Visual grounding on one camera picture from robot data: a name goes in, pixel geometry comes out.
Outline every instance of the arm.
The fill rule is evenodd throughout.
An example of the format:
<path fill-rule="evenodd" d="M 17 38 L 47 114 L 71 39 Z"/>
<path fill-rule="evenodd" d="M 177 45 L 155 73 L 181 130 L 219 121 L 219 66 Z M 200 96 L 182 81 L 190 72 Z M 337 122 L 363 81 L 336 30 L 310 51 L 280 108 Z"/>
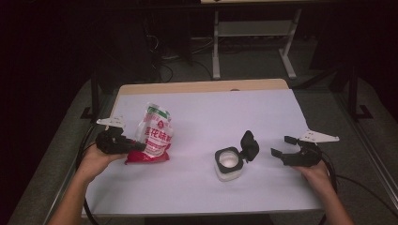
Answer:
<path fill-rule="evenodd" d="M 80 224 L 88 184 L 102 173 L 109 163 L 125 156 L 106 155 L 95 144 L 90 146 L 84 154 L 79 169 L 71 179 L 61 203 L 50 219 L 49 225 Z"/>
<path fill-rule="evenodd" d="M 323 161 L 310 168 L 294 167 L 294 169 L 301 172 L 318 195 L 324 206 L 329 224 L 354 224 L 331 185 L 328 170 Z"/>

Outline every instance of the white paper sheet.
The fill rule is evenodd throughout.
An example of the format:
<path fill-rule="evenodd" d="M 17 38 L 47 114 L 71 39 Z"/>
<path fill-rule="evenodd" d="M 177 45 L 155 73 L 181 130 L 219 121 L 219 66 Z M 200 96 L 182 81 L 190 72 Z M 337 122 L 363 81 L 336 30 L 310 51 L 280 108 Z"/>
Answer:
<path fill-rule="evenodd" d="M 155 164 L 113 163 L 89 186 L 93 214 L 185 215 L 319 209 L 320 202 L 297 171 L 270 148 L 299 150 L 283 136 L 299 137 L 308 127 L 291 90 L 120 96 L 113 115 L 123 115 L 124 135 L 133 137 L 147 102 L 167 109 L 175 135 L 170 160 Z M 217 150 L 235 146 L 250 130 L 260 145 L 242 175 L 221 182 Z"/>

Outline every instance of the open lid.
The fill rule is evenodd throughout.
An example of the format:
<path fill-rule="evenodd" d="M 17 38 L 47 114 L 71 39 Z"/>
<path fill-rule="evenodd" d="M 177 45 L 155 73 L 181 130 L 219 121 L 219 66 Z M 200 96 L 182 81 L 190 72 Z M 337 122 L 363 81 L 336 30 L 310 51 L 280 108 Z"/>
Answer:
<path fill-rule="evenodd" d="M 253 161 L 260 150 L 257 141 L 254 139 L 252 132 L 249 130 L 245 132 L 242 140 L 240 140 L 240 146 L 242 147 L 240 155 L 242 158 L 246 159 L 246 162 Z"/>

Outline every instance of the human hand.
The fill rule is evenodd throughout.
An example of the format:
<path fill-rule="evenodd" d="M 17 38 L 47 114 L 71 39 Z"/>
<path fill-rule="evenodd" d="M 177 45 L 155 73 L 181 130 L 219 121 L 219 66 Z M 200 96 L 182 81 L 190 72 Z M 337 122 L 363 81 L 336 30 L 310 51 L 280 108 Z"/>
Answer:
<path fill-rule="evenodd" d="M 300 171 L 302 176 L 309 182 L 310 186 L 320 196 L 324 197 L 331 191 L 334 192 L 330 182 L 328 168 L 324 161 L 319 161 L 317 165 L 312 167 L 293 167 Z"/>
<path fill-rule="evenodd" d="M 85 151 L 82 162 L 76 175 L 81 177 L 87 184 L 102 173 L 111 163 L 117 159 L 125 158 L 127 154 L 109 155 L 100 151 L 96 144 L 92 144 Z"/>

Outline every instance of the red snack bag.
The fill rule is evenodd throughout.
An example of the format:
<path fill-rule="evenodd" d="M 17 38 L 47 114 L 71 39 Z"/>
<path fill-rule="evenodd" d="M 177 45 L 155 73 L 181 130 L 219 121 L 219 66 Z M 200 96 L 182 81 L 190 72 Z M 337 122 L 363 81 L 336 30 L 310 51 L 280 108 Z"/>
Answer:
<path fill-rule="evenodd" d="M 138 125 L 134 140 L 146 143 L 144 152 L 131 151 L 126 163 L 161 162 L 169 160 L 166 150 L 170 148 L 173 129 L 171 117 L 162 107 L 148 103 L 144 120 Z"/>

